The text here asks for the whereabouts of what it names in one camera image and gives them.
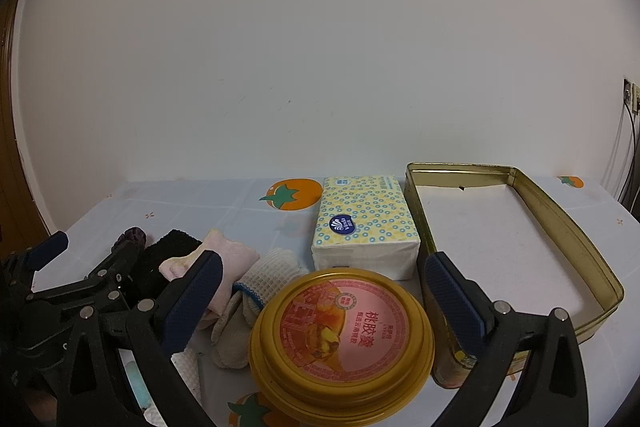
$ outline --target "blue trim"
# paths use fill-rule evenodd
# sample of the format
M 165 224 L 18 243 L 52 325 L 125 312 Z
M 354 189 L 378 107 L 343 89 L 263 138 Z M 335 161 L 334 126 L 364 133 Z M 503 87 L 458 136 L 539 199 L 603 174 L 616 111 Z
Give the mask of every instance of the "blue trim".
M 264 302 L 262 301 L 262 299 L 260 299 L 260 296 L 256 292 L 254 292 L 251 288 L 249 288 L 249 286 L 247 286 L 242 282 L 234 282 L 234 285 L 232 286 L 232 288 L 236 291 L 240 290 L 245 295 L 248 295 L 249 297 L 251 297 L 252 300 L 255 302 L 256 306 L 258 306 L 258 308 L 260 308 L 260 311 L 262 311 L 262 309 L 264 308 Z

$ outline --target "round container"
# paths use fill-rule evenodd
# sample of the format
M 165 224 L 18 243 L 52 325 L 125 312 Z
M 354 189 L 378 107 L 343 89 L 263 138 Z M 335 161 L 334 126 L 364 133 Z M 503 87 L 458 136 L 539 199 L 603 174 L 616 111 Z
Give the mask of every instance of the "round container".
M 249 363 L 282 412 L 319 427 L 363 426 L 402 409 L 434 357 L 418 301 L 357 268 L 313 272 L 283 288 L 259 315 Z

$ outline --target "blue gripper pad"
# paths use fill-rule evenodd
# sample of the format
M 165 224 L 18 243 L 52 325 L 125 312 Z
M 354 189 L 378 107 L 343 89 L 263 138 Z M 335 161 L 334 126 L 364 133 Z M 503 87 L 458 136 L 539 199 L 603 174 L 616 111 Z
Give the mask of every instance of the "blue gripper pad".
M 424 281 L 460 347 L 468 355 L 479 358 L 486 347 L 486 325 L 438 254 L 440 252 L 432 253 L 424 261 Z
M 28 253 L 27 269 L 34 271 L 42 270 L 47 264 L 63 253 L 68 246 L 69 240 L 68 237 L 66 237 L 66 233 L 59 230 L 50 237 L 47 237 Z
M 161 330 L 160 345 L 168 356 L 187 347 L 221 281 L 222 259 L 205 250 L 183 277 L 171 281 L 160 294 L 154 317 L 159 320 L 159 327 L 154 329 Z

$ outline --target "yellow tissue package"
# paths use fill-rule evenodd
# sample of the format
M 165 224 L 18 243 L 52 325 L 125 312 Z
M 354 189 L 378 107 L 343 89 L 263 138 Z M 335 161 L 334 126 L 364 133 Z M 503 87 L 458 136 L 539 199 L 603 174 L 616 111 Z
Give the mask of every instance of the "yellow tissue package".
M 351 267 L 411 279 L 420 237 L 394 176 L 327 178 L 311 252 L 316 269 Z

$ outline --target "white wall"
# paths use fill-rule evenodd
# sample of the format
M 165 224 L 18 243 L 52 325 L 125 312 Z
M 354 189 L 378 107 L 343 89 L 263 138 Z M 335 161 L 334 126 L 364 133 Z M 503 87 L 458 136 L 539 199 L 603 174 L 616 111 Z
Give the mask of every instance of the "white wall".
M 20 147 L 65 229 L 124 180 L 426 160 L 613 191 L 640 1 L 25 0 L 19 44 Z

